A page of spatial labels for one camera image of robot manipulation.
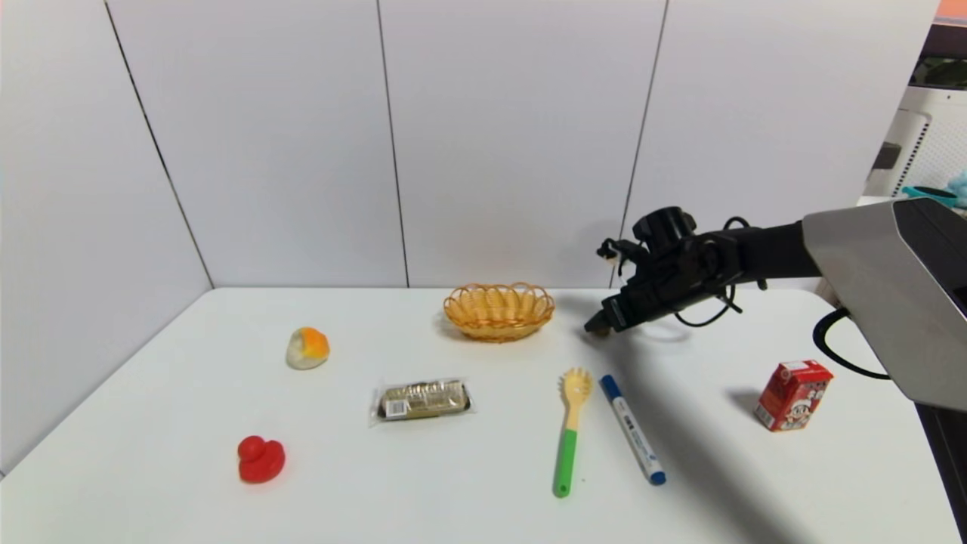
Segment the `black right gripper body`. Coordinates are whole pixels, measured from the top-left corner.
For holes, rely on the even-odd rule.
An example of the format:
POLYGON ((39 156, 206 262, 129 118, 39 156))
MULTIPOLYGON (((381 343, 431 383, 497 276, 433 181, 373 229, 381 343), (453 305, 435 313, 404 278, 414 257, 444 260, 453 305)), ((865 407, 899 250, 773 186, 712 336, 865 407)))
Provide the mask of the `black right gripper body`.
POLYGON ((622 332, 673 314, 675 308, 667 299, 674 297, 674 289, 666 284, 676 282, 679 275, 676 265, 637 269, 617 294, 602 301, 602 320, 608 328, 622 332))

